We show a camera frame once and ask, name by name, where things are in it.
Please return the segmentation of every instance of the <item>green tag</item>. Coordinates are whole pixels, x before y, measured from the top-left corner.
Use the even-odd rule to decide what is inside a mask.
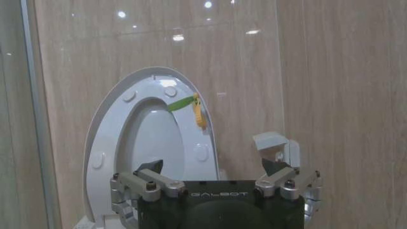
[[[187,98],[183,98],[182,100],[178,100],[176,102],[171,103],[168,105],[168,111],[176,111],[186,106],[188,106],[194,102],[194,96],[190,96]]]

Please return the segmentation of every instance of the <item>toilet seat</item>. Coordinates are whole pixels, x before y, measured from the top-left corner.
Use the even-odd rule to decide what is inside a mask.
[[[170,112],[167,106],[198,93],[175,70],[139,70],[113,87],[88,130],[84,149],[84,205],[91,221],[115,214],[109,178],[139,165],[164,160],[161,174],[179,180],[218,180],[211,117],[202,99],[207,128],[195,121],[192,105]]]

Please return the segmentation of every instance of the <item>silver metal part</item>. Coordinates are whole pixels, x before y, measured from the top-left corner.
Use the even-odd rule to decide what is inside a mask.
[[[268,198],[274,196],[274,192],[279,185],[284,183],[288,179],[295,176],[294,168],[286,167],[270,177],[267,175],[262,176],[256,180],[256,189],[260,190],[263,197]]]
[[[147,181],[156,182],[168,197],[178,198],[186,190],[186,184],[183,181],[172,180],[149,169],[140,170],[137,176]]]
[[[306,199],[311,199],[311,200],[322,200],[322,192],[323,192],[322,189],[323,189],[323,187],[308,188],[303,194],[303,197]]]
[[[156,184],[156,187],[149,189],[148,182],[133,174],[120,173],[120,175],[117,176],[117,181],[124,187],[129,188],[132,193],[131,196],[137,194],[148,202],[153,202],[161,198],[160,185]]]
[[[292,178],[292,185],[288,186],[287,183],[280,184],[282,197],[290,200],[298,199],[316,178],[315,171],[302,171],[299,175]]]
[[[133,208],[124,201],[123,203],[112,203],[112,210],[120,215],[120,222],[127,229],[137,229],[139,222],[133,215]]]

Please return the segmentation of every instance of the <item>white toilet lid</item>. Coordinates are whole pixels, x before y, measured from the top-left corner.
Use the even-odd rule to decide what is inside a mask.
[[[111,90],[93,116],[84,149],[87,217],[113,214],[109,178],[140,164],[164,160],[161,174],[179,180],[218,180],[218,157],[210,114],[207,128],[195,121],[192,105],[170,112],[167,106],[199,93],[175,70],[145,68]]]

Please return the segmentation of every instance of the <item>screw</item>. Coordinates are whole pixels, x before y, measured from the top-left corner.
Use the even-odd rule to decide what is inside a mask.
[[[263,180],[259,182],[259,184],[266,186],[266,185],[270,185],[271,183],[267,180]]]
[[[286,186],[287,188],[295,188],[295,182],[294,182],[294,180],[287,180],[286,183],[284,183],[284,186]]]
[[[148,182],[147,184],[145,184],[145,189],[147,189],[147,191],[152,191],[152,190],[155,190],[157,188],[157,185],[156,185],[156,183],[153,182],[153,181],[151,181],[151,182]]]
[[[175,182],[170,183],[170,186],[172,186],[172,187],[175,187],[178,185],[179,185],[179,181],[175,181]]]

